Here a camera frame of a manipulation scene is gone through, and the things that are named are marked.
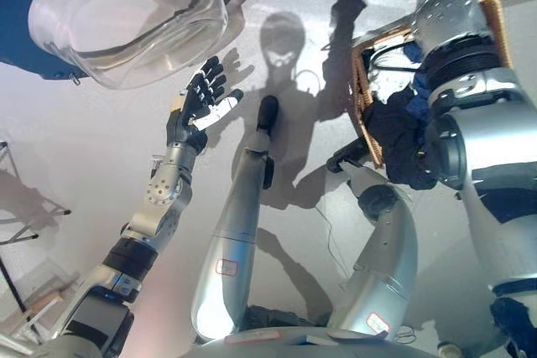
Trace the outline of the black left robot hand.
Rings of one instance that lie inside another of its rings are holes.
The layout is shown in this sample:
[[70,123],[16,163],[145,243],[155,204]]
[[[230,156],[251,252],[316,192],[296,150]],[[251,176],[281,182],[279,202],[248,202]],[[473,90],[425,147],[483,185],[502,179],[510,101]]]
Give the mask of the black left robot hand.
[[186,144],[196,153],[206,147],[206,129],[218,123],[242,100],[243,92],[225,92],[227,77],[219,58],[212,56],[191,77],[176,98],[166,123],[166,145]]

